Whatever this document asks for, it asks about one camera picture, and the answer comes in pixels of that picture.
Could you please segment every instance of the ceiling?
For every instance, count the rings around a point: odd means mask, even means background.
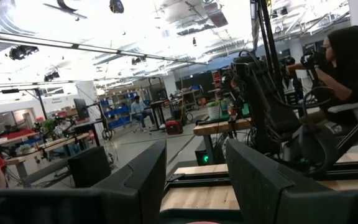
[[[87,17],[78,19],[44,5],[58,6],[57,0],[0,0],[0,32],[196,62],[224,57],[250,46],[247,43],[252,40],[247,0],[219,1],[226,25],[218,24],[211,13],[207,14],[204,0],[121,1],[123,14],[113,14],[109,0],[66,0],[67,6]],[[282,30],[275,34],[276,39],[313,34],[322,25],[308,28],[320,18],[329,24],[348,12],[344,2],[347,1],[272,1],[271,11],[278,14],[271,18],[272,27]],[[284,16],[280,14],[283,6],[288,11]],[[149,58],[132,65],[134,57],[130,56],[43,46],[39,52],[13,61],[5,54],[16,45],[0,42],[0,83],[41,82],[44,75],[56,70],[59,80],[127,80],[166,74],[187,65]]]

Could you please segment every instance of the shelving unit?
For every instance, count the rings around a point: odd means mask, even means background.
[[[115,129],[131,123],[131,103],[137,95],[135,91],[125,93],[110,92],[101,96],[104,115],[108,117],[108,127]]]

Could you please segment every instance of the ceiling beam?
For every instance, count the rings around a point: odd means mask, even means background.
[[[132,57],[145,57],[145,58],[152,58],[152,59],[157,59],[157,60],[167,60],[167,61],[183,62],[183,63],[190,63],[190,64],[200,64],[200,65],[207,64],[204,62],[180,60],[180,59],[171,58],[171,57],[128,52],[125,50],[111,49],[111,48],[107,48],[107,47],[97,47],[97,46],[85,45],[85,44],[74,44],[74,43],[63,42],[63,41],[58,41],[58,40],[47,40],[47,39],[41,39],[41,38],[37,38],[37,37],[29,37],[29,36],[18,35],[18,34],[7,34],[7,33],[3,33],[3,32],[0,32],[0,42],[10,43],[10,44],[36,45],[36,46],[41,45],[41,46],[56,47],[56,48],[61,48],[61,49],[84,50],[84,51],[89,51],[89,52],[118,54],[118,55],[124,55],[124,56],[132,56]]]

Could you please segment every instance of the wheel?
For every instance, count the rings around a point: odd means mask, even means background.
[[[191,122],[192,120],[193,120],[193,115],[191,114],[191,113],[187,113],[186,114],[186,119],[189,121],[189,122]]]

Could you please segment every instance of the desk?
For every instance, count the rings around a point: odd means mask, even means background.
[[[354,161],[358,161],[358,153],[347,153],[339,160],[339,162]],[[227,165],[220,164],[178,168],[175,174],[205,174],[225,171],[227,171]],[[333,190],[358,189],[358,180],[336,180],[320,183]],[[216,186],[170,189],[161,203],[161,210],[169,208],[239,209],[239,206],[231,186]]]
[[[6,141],[1,141],[1,142],[0,142],[0,145],[9,144],[9,143],[16,142],[16,141],[19,141],[19,140],[21,140],[21,139],[24,139],[24,138],[27,138],[27,137],[31,137],[31,136],[36,136],[36,135],[38,135],[38,133],[25,134],[25,135],[22,135],[22,136],[19,136],[19,137],[16,137],[16,138],[8,139],[8,140],[6,140]]]
[[[234,123],[234,127],[236,131],[250,129],[252,127],[252,123],[249,119],[238,119]],[[212,134],[218,133],[226,133],[232,131],[232,125],[229,124],[227,121],[214,123],[214,124],[206,124],[206,125],[197,125],[193,128],[193,133],[197,136],[204,137],[204,143],[206,148],[206,153],[208,155],[208,159],[210,164],[213,164],[213,143],[211,139]]]
[[[188,95],[188,94],[191,94],[193,96],[193,102],[192,103],[184,103],[184,106],[191,106],[194,107],[194,109],[198,110],[198,105],[197,105],[197,100],[196,100],[196,95],[195,93],[199,91],[199,90],[191,90],[191,91],[186,91],[186,92],[183,92],[181,93],[183,96],[184,95]]]
[[[77,140],[84,140],[84,138],[87,138],[88,136],[89,136],[89,134],[85,133],[85,134],[81,134],[81,135],[77,136],[76,138],[77,138]],[[74,143],[74,142],[75,142],[74,137],[57,139],[55,141],[46,143],[45,146],[41,145],[41,147],[43,147],[45,149],[45,152],[50,152],[50,151],[53,151],[55,149],[58,149],[60,147],[66,146],[66,145]],[[32,176],[31,178],[29,177],[29,175],[25,169],[24,162],[31,157],[36,157],[36,156],[41,156],[41,155],[42,155],[42,151],[35,151],[32,154],[28,154],[25,156],[18,156],[18,157],[11,158],[11,159],[6,159],[4,161],[5,161],[5,165],[7,165],[7,166],[11,166],[11,165],[16,166],[17,173],[19,174],[20,180],[23,181],[24,187],[31,187],[31,183],[35,182],[36,180],[38,180],[48,174],[51,174],[52,172],[55,172],[55,169],[51,169],[46,172],[44,170],[39,170],[39,171],[31,174],[31,176]]]
[[[149,105],[153,112],[155,126],[157,127],[157,129],[150,130],[150,131],[160,131],[160,125],[165,124],[164,113],[162,111],[163,103],[165,103],[165,100],[156,101]],[[158,110],[158,114],[159,114],[158,119],[157,119],[157,114],[156,114],[155,110]]]

